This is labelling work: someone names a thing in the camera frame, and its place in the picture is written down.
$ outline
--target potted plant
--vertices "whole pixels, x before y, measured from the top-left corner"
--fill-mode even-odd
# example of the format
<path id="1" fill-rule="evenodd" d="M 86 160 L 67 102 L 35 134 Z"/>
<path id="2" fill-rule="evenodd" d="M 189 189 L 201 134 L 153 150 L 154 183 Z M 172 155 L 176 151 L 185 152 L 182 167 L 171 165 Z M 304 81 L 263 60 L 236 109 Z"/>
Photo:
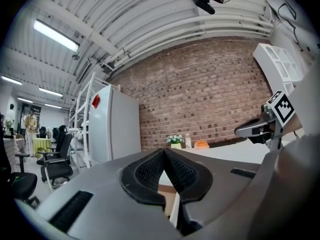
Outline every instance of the potted plant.
<path id="1" fill-rule="evenodd" d="M 14 124 L 14 122 L 11 119 L 6 119 L 4 121 L 4 126 L 6 128 L 6 135 L 11 135 L 10 128 L 12 128 L 13 124 Z"/>
<path id="2" fill-rule="evenodd" d="M 166 142 L 171 144 L 172 149 L 181 149 L 181 142 L 184 142 L 181 135 L 173 135 L 166 138 Z"/>

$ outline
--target white metal shelf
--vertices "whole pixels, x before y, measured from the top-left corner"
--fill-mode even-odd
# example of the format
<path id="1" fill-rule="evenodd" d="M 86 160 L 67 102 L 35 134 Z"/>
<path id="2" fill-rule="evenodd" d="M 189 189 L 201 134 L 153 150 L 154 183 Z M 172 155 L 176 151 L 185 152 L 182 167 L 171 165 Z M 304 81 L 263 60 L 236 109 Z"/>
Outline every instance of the white metal shelf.
<path id="1" fill-rule="evenodd" d="M 289 95 L 303 78 L 301 69 L 284 48 L 259 43 L 253 56 L 262 68 L 273 93 L 285 91 Z"/>
<path id="2" fill-rule="evenodd" d="M 96 73 L 93 72 L 90 81 L 85 85 L 85 87 L 82 90 L 79 91 L 77 99 L 73 102 L 72 107 L 70 108 L 68 130 L 69 132 L 73 133 L 73 135 L 80 130 L 80 128 L 78 128 L 78 122 L 80 120 L 83 120 L 84 122 L 86 122 L 88 119 L 89 106 L 91 104 L 90 97 L 95 97 L 95 94 L 96 94 L 96 92 L 93 90 L 94 83 L 99 84 L 102 87 L 110 85 L 120 92 L 120 88 L 121 88 L 120 85 L 115 86 L 109 82 L 103 81 L 97 78 Z M 81 97 L 82 95 L 85 95 L 85 94 L 86 94 L 85 102 L 80 106 Z M 88 143 L 87 143 L 88 132 L 87 132 L 86 125 L 83 127 L 83 130 L 81 131 L 81 133 L 83 136 L 83 151 L 79 152 L 79 150 L 77 150 L 78 141 L 76 141 L 75 147 L 74 147 L 74 153 L 71 154 L 71 157 L 74 163 L 76 164 L 77 168 L 79 169 L 79 172 L 83 171 L 84 167 L 87 167 L 87 168 L 91 167 L 91 157 L 88 152 Z"/>

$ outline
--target table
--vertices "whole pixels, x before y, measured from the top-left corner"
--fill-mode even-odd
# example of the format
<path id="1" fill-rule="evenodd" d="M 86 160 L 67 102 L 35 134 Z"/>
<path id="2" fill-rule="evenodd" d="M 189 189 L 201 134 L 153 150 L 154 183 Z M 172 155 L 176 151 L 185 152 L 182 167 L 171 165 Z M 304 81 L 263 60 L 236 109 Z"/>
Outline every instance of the table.
<path id="1" fill-rule="evenodd" d="M 34 138 L 33 152 L 35 157 L 39 157 L 38 151 L 50 152 L 51 140 L 48 138 Z"/>
<path id="2" fill-rule="evenodd" d="M 182 150 L 210 158 L 253 164 L 261 164 L 265 155 L 269 152 L 269 149 L 265 144 L 253 144 L 249 139 L 236 144 L 214 148 L 183 148 Z M 164 186 L 172 186 L 172 183 L 165 172 L 162 173 L 159 184 Z"/>

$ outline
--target brick wall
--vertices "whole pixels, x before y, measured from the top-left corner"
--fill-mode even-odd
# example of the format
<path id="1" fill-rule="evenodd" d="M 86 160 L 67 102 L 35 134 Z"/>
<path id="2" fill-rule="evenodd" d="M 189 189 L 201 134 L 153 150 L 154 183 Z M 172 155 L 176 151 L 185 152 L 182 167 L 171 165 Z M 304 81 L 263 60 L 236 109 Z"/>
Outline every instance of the brick wall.
<path id="1" fill-rule="evenodd" d="M 260 114 L 271 96 L 253 57 L 266 40 L 219 37 L 163 50 L 139 61 L 111 82 L 139 100 L 143 150 L 165 147 L 166 137 L 233 139 L 240 123 Z"/>

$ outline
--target fluorescent ceiling light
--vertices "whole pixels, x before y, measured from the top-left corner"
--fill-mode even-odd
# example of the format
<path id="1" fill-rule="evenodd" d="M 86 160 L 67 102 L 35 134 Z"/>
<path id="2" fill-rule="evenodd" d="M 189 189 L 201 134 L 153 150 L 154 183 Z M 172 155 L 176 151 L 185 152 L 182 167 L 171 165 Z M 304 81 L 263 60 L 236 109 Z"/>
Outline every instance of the fluorescent ceiling light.
<path id="1" fill-rule="evenodd" d="M 25 98 L 19 98 L 19 97 L 18 97 L 18 100 L 23 101 L 23 102 L 34 103 L 33 101 L 28 100 L 28 99 L 25 99 Z"/>
<path id="2" fill-rule="evenodd" d="M 17 84 L 17 85 L 22 86 L 22 83 L 21 83 L 21 82 L 19 82 L 19 81 L 16 81 L 16 80 L 10 79 L 10 78 L 5 77 L 5 76 L 1 76 L 1 78 L 2 78 L 3 80 L 6 80 L 6 81 L 9 81 L 9 82 L 11 82 L 11 83 L 14 83 L 14 84 Z"/>
<path id="3" fill-rule="evenodd" d="M 79 48 L 79 45 L 77 43 L 75 43 L 74 41 L 72 41 L 71 39 L 69 39 L 68 37 L 66 37 L 62 33 L 60 33 L 59 31 L 48 26 L 47 24 L 45 24 L 44 22 L 42 22 L 39 19 L 37 19 L 34 22 L 33 28 L 36 31 L 39 31 L 40 33 L 44 34 L 48 38 L 51 38 L 52 40 L 58 42 L 59 44 L 67 47 L 68 49 L 70 49 L 73 52 L 76 52 Z"/>
<path id="4" fill-rule="evenodd" d="M 54 105 L 50 105 L 50 104 L 44 104 L 44 105 L 46 105 L 47 107 L 51 107 L 51 108 L 61 109 L 60 106 L 54 106 Z"/>
<path id="5" fill-rule="evenodd" d="M 46 89 L 43 89 L 43 88 L 40 88 L 40 87 L 39 87 L 39 90 L 42 91 L 42 92 L 48 93 L 48 94 L 57 95 L 59 97 L 63 96 L 61 93 L 57 93 L 57 92 L 54 92 L 54 91 L 51 91 L 51 90 L 46 90 Z"/>

